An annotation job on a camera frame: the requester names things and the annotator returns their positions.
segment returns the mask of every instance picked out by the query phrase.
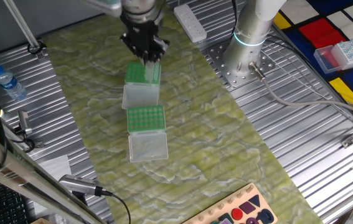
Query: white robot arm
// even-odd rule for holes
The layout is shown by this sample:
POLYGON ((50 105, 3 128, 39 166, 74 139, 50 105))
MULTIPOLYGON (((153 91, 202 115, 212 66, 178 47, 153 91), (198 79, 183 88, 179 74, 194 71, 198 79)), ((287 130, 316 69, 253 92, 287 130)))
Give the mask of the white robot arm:
POLYGON ((82 0, 104 13, 120 17, 128 31, 121 40, 130 51, 146 64, 158 62, 165 54, 169 41, 158 37, 162 12, 156 0, 82 0))

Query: red surface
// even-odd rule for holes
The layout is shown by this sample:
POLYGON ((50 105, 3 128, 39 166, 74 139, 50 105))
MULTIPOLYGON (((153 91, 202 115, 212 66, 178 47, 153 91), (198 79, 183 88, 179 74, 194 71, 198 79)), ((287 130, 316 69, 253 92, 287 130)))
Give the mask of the red surface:
POLYGON ((299 30, 317 49, 334 45, 340 41, 347 41, 325 18, 302 26, 299 30))
POLYGON ((240 209, 238 208, 234 208, 232 210, 232 217, 235 219, 235 220, 240 220, 243 218, 243 211, 241 211, 240 209))

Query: connector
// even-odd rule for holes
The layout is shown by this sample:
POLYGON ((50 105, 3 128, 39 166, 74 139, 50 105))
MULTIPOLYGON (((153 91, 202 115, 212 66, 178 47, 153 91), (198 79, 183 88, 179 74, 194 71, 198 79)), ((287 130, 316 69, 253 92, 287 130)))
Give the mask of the connector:
POLYGON ((263 74, 263 72, 258 68, 255 62, 251 62, 248 67, 253 73, 255 73, 255 75, 261 82, 266 78, 265 74, 263 74))

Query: power strip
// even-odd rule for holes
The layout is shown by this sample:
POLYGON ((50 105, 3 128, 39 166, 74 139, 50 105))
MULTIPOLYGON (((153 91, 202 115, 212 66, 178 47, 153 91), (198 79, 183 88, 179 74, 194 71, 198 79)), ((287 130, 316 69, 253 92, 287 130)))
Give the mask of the power strip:
POLYGON ((207 32, 187 4, 175 7, 174 14, 191 41, 198 42, 207 38, 207 32))

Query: yellow surface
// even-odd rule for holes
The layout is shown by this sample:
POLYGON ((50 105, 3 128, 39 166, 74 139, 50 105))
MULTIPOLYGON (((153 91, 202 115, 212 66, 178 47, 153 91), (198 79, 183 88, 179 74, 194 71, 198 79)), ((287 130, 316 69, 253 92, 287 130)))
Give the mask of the yellow surface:
POLYGON ((280 29, 285 29, 291 27, 291 24, 287 22, 287 20, 279 13, 277 12, 277 15, 275 17, 275 20, 273 21, 275 24, 280 28, 280 29))
POLYGON ((339 94, 346 100, 348 103, 353 103, 353 92, 352 90, 342 81, 340 78, 336 78, 330 82, 332 87, 337 90, 339 94))

